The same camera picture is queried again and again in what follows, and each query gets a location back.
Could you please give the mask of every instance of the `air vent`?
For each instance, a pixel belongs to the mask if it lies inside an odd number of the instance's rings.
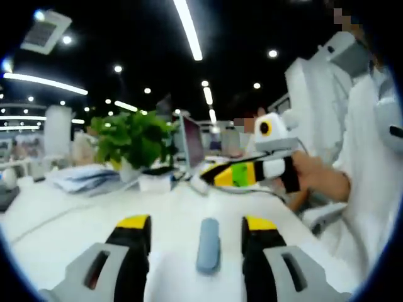
[[[45,19],[35,22],[25,36],[21,49],[48,55],[70,24],[69,17],[55,11],[45,12]]]

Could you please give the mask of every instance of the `white desk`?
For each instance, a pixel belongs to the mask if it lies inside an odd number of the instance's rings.
[[[20,186],[21,194],[3,216],[2,227],[17,262],[38,289],[53,288],[64,278],[68,263],[93,243],[105,242],[119,220],[140,214],[152,217],[144,301],[245,301],[241,267],[241,218],[245,215],[273,221],[288,245],[301,246],[324,266],[329,284],[338,291],[351,291],[356,286],[346,277],[344,263],[324,252],[302,222],[267,193],[233,195],[212,190],[203,197],[182,183],[165,194],[126,191],[83,198],[27,178]],[[200,223],[206,217],[220,223],[222,262],[214,277],[201,276],[195,270]],[[164,288],[171,294],[177,289],[182,298],[166,296]]]

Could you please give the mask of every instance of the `green plant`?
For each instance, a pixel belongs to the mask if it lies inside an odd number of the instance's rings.
[[[98,162],[121,162],[124,157],[134,169],[139,169],[150,167],[158,158],[165,162],[172,155],[169,138],[174,129],[155,111],[147,115],[138,111],[93,118],[91,128],[99,135]]]

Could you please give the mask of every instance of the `black gripper pad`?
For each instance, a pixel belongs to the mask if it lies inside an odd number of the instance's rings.
[[[300,191],[300,183],[298,181],[298,174],[294,168],[292,158],[290,156],[284,158],[285,171],[280,176],[283,181],[285,191],[287,193],[294,193]]]

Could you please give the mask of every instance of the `blue plastic piece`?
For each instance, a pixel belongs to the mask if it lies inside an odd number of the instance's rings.
[[[219,264],[219,222],[214,218],[206,218],[201,222],[196,269],[203,274],[213,274],[219,269]]]

